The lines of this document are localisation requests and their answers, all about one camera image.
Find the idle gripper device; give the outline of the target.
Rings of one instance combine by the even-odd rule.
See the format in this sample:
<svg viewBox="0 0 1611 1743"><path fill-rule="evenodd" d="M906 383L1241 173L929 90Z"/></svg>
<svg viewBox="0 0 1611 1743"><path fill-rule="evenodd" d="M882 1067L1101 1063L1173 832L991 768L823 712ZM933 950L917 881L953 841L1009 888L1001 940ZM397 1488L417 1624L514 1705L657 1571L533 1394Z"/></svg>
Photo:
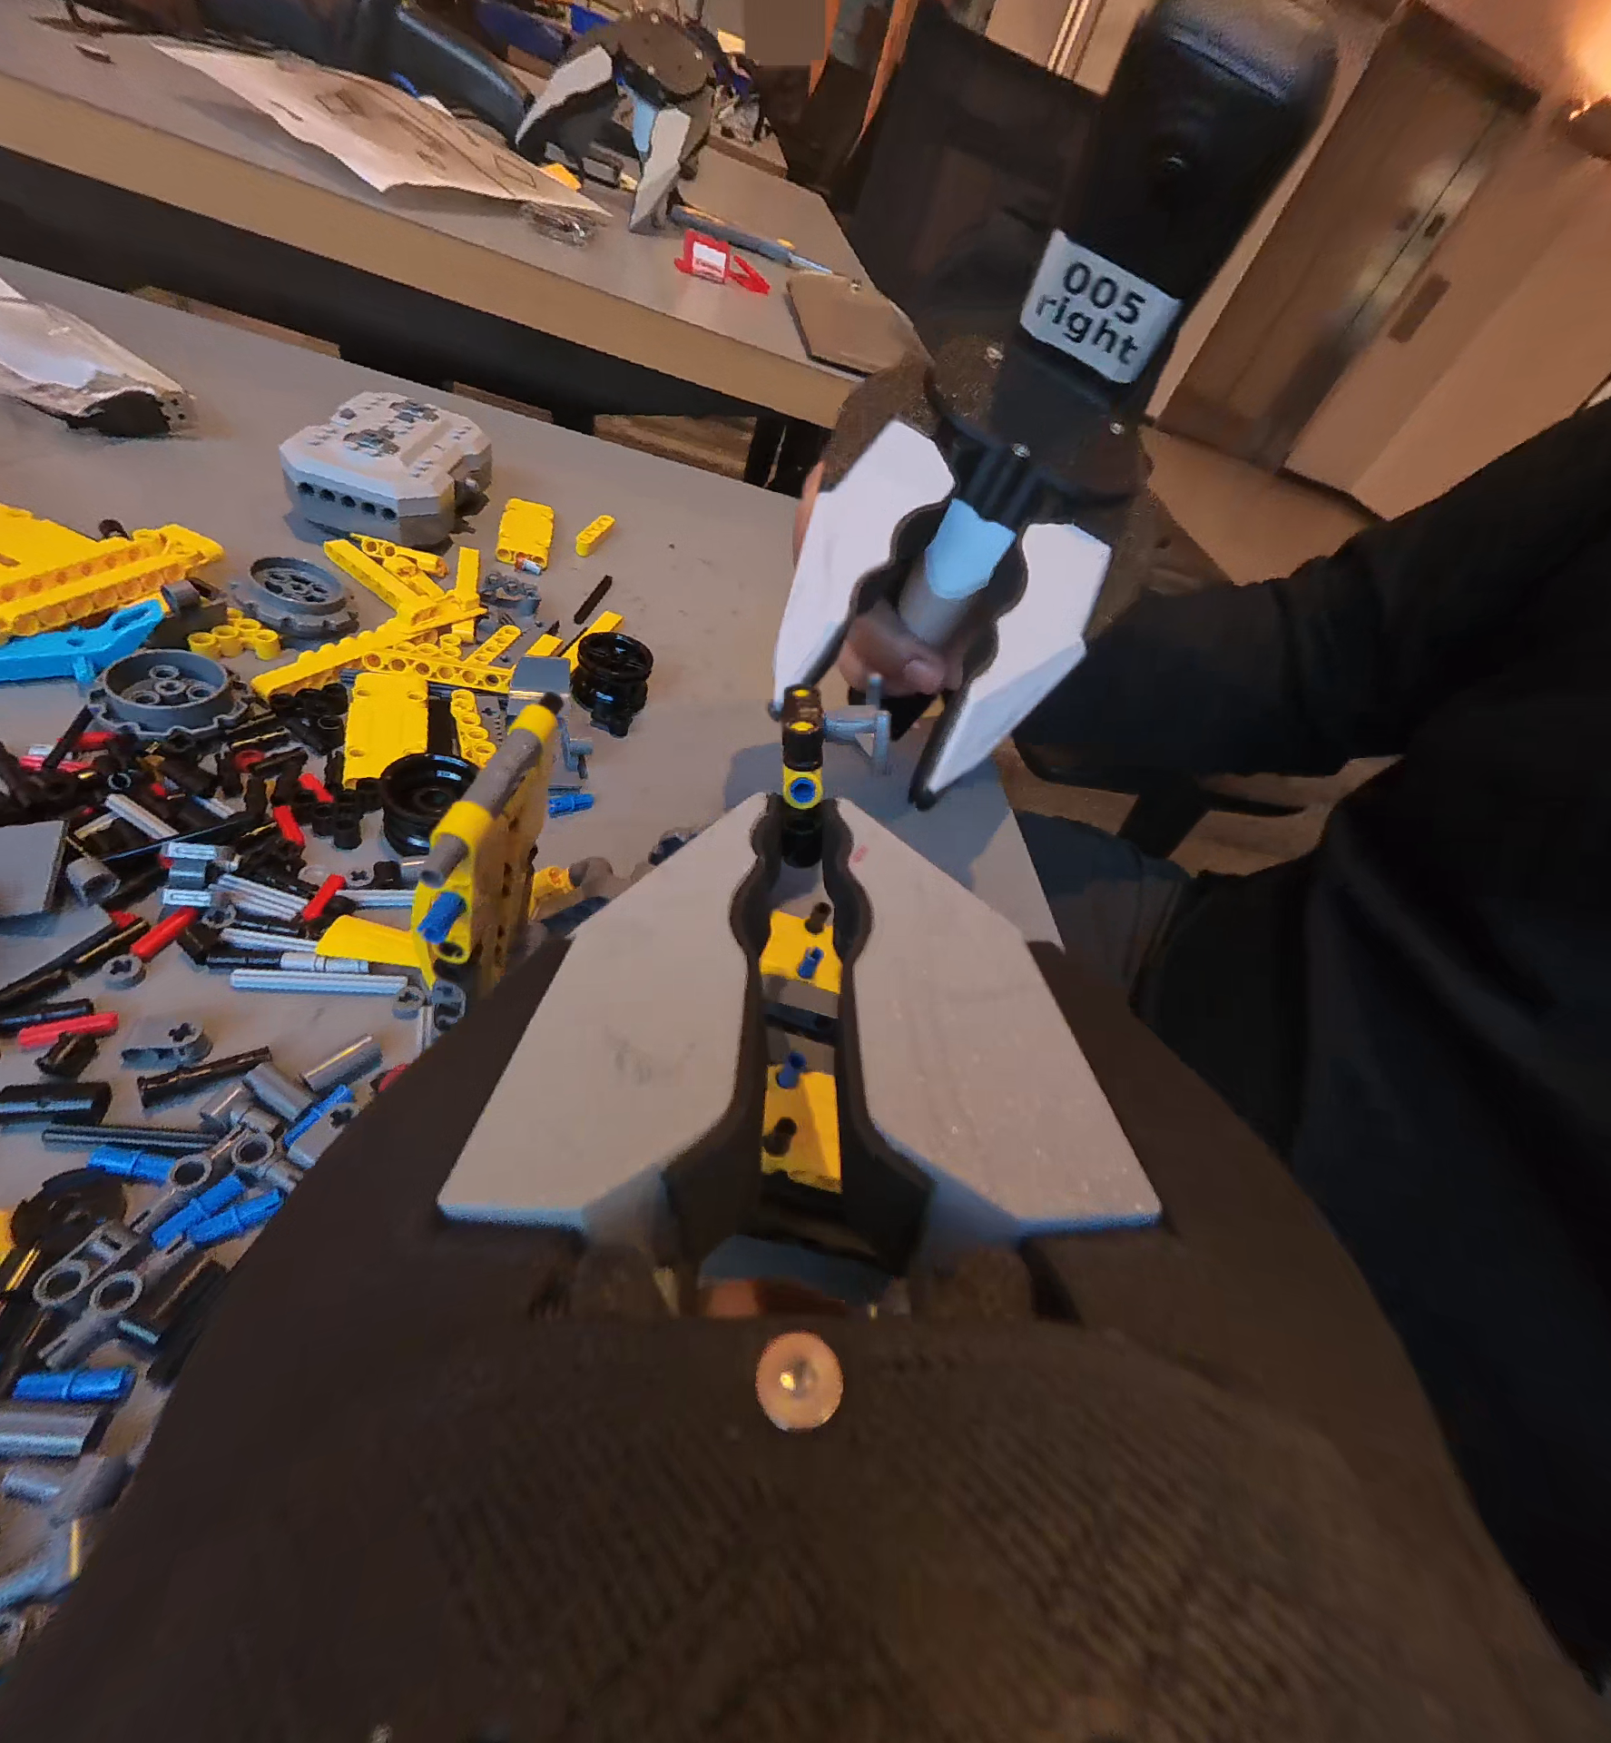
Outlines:
<svg viewBox="0 0 1611 1743"><path fill-rule="evenodd" d="M630 101L639 160L628 232L657 233L714 124L714 63L683 21L630 10L583 35L532 98L514 149L532 165L546 165L558 149L585 166L621 98Z"/></svg>

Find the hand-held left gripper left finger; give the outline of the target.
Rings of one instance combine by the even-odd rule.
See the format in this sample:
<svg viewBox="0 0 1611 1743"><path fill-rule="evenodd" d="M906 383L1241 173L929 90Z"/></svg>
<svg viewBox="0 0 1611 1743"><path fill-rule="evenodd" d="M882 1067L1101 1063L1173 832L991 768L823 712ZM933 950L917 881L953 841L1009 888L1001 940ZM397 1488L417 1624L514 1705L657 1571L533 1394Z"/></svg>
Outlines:
<svg viewBox="0 0 1611 1743"><path fill-rule="evenodd" d="M771 795L577 928L438 1210L697 1266L759 1205Z"/></svg>

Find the small red box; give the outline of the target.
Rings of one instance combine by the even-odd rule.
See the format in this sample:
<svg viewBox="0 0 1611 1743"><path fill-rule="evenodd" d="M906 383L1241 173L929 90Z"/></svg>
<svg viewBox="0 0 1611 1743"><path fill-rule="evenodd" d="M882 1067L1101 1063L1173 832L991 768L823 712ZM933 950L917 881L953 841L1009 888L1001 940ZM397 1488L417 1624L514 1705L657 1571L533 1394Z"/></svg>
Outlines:
<svg viewBox="0 0 1611 1743"><path fill-rule="evenodd" d="M672 260L687 277L738 287L748 295L771 295L771 282L724 237L710 232L683 232L683 250Z"/></svg>

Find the light blue panel piece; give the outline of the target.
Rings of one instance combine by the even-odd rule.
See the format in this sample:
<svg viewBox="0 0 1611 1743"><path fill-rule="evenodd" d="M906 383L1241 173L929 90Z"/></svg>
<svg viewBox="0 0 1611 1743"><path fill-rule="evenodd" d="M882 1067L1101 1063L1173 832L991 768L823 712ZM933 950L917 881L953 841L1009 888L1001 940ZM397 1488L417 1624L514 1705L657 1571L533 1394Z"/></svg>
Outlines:
<svg viewBox="0 0 1611 1743"><path fill-rule="evenodd" d="M48 628L26 638L9 638L0 643L0 689L42 680L91 689L100 668L142 649L164 618L166 602L157 596L107 614L92 628Z"/></svg>

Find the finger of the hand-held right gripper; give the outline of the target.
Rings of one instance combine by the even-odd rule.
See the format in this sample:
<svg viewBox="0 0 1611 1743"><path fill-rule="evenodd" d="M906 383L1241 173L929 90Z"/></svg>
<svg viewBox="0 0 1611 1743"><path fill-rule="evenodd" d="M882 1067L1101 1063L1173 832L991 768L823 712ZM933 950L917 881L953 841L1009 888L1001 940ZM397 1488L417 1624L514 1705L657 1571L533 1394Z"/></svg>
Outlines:
<svg viewBox="0 0 1611 1743"><path fill-rule="evenodd" d="M1089 628L1114 567L1114 546L1078 523L1022 526L1005 562L1019 590L1000 602L996 585L968 602L963 682L908 780L917 809L936 805L1084 661Z"/></svg>
<svg viewBox="0 0 1611 1743"><path fill-rule="evenodd" d="M771 645L771 694L816 682L866 596L936 530L953 471L933 435L891 419L838 482L816 492Z"/></svg>

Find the pile of mixed small pieces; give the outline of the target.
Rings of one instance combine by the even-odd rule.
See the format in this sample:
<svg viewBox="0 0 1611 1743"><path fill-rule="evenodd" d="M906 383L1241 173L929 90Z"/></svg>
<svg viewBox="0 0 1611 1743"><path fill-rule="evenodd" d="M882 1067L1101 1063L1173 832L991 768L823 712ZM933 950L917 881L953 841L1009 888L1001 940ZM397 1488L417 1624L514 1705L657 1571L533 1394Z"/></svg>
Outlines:
<svg viewBox="0 0 1611 1743"><path fill-rule="evenodd" d="M412 1047L451 1032L505 974L527 925L533 841L551 814L559 699L520 711L469 795L430 837L404 928L338 914L317 949L363 950L366 971L239 966L239 997L288 1003L381 1001ZM232 1263L322 1152L397 1076L378 1032L281 1069L267 1043L212 1050L189 1013L123 1032L74 1027L34 1042L34 1063L114 1076L0 1088L0 1135L30 1130L68 1161L0 1210L0 1652L78 1578L100 1516L135 1472L119 1421L164 1407Z"/></svg>

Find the pile of yellow building pieces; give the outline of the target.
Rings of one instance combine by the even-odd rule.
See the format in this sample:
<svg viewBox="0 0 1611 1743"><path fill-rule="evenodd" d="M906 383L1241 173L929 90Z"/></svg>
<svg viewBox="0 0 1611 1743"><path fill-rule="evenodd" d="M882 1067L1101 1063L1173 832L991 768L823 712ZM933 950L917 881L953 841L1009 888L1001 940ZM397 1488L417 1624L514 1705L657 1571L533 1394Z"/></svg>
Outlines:
<svg viewBox="0 0 1611 1743"><path fill-rule="evenodd" d="M225 664L245 689L250 711L331 689L363 668L408 668L418 680L463 682L475 694L514 690L514 664L505 661L514 628L479 645L463 638L485 618L479 598L485 572L475 551L430 556L376 535L327 543L322 565L350 585L361 628L338 643L305 645L281 643L277 630L212 590L223 562L223 543L186 523L135 530L105 523L87 535L0 500L0 643L48 628L92 628L107 614L160 596L166 618L142 649L180 645ZM3 682L0 690L30 689L71 690L78 721L68 742L95 728L87 701L91 689L42 680Z"/></svg>

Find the person's leg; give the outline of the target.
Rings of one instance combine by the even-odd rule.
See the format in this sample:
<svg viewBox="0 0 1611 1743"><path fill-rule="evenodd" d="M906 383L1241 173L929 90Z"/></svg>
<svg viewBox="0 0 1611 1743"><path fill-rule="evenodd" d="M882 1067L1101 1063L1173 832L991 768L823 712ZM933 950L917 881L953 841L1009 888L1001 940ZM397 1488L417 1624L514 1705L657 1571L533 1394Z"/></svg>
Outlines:
<svg viewBox="0 0 1611 1743"><path fill-rule="evenodd" d="M1019 814L1062 950L1132 993L1190 891L1190 872L1078 819Z"/></svg>

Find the metal elevator door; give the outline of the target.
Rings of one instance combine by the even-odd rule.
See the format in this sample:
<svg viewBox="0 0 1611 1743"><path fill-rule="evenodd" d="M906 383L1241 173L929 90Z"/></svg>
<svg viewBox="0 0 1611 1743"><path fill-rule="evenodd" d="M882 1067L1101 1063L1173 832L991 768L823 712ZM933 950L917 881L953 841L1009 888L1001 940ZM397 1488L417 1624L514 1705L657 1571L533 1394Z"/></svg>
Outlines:
<svg viewBox="0 0 1611 1743"><path fill-rule="evenodd" d="M1345 276L1328 391L1288 467L1386 505L1464 360L1526 287L1585 166L1557 134L1568 4L1403 4L1340 119L1371 199L1367 260Z"/></svg>

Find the black spoked wheel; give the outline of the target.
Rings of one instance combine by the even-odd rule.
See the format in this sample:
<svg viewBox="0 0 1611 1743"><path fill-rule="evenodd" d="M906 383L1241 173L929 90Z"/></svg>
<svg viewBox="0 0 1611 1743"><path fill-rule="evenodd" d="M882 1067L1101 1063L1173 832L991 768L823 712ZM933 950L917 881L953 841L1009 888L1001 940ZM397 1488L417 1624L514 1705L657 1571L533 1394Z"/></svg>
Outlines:
<svg viewBox="0 0 1611 1743"><path fill-rule="evenodd" d="M593 728L623 738L645 711L653 649L628 630L606 643L597 659L573 664L573 699L585 711Z"/></svg>

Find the printed paper sheet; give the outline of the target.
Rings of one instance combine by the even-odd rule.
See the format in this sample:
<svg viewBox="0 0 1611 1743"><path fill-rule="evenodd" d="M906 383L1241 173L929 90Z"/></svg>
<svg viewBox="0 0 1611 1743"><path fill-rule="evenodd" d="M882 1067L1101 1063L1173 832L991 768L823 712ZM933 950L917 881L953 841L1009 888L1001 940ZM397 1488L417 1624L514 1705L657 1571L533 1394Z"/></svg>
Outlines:
<svg viewBox="0 0 1611 1743"><path fill-rule="evenodd" d="M451 116L434 101L408 98L378 79L331 72L301 56L254 56L183 40L154 40L160 56L212 79L260 116L274 119L363 187L456 189L527 209L573 212L583 224L610 224L610 212L583 196L573 177L558 177L514 152L479 124Z"/></svg>

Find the dark grey claw connector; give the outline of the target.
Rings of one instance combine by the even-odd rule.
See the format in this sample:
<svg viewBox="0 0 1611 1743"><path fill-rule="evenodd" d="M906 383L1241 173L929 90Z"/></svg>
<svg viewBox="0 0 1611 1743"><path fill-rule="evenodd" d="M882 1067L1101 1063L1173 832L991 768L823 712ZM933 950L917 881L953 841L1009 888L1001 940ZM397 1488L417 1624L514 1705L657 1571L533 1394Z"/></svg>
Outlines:
<svg viewBox="0 0 1611 1743"><path fill-rule="evenodd" d="M882 705L882 680L872 671L860 694L847 694L847 705L823 712L823 742L854 746L866 756L876 777L891 761L891 712Z"/></svg>

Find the yellow edged table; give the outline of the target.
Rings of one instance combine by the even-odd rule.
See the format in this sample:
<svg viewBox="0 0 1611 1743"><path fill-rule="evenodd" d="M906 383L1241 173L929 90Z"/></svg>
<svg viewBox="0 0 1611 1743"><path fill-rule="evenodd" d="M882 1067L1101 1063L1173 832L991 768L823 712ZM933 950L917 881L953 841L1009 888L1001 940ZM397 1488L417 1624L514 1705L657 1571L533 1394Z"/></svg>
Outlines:
<svg viewBox="0 0 1611 1743"><path fill-rule="evenodd" d="M770 295L676 266L681 237L614 219L573 245L516 204L376 194L138 35L0 4L0 256L164 291L338 347L386 377L593 417L837 425L847 373Z"/></svg>

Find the clear plastic bags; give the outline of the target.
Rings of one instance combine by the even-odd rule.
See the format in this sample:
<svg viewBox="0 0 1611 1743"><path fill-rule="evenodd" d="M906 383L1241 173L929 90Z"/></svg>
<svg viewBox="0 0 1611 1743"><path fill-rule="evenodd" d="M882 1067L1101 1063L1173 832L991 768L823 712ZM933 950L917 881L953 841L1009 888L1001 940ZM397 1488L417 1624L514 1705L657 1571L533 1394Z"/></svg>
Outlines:
<svg viewBox="0 0 1611 1743"><path fill-rule="evenodd" d="M0 277L0 396L107 437L175 435L193 419L193 396L180 378L9 277Z"/></svg>

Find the grey battery box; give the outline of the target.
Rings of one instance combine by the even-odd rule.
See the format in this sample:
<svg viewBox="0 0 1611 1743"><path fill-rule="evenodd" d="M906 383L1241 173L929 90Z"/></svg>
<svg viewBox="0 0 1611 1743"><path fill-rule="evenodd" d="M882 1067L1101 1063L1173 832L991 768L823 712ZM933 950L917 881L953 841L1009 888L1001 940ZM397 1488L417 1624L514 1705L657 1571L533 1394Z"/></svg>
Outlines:
<svg viewBox="0 0 1611 1743"><path fill-rule="evenodd" d="M459 412L358 394L331 419L281 437L277 467L305 523L430 551L485 500L494 451Z"/></svg>

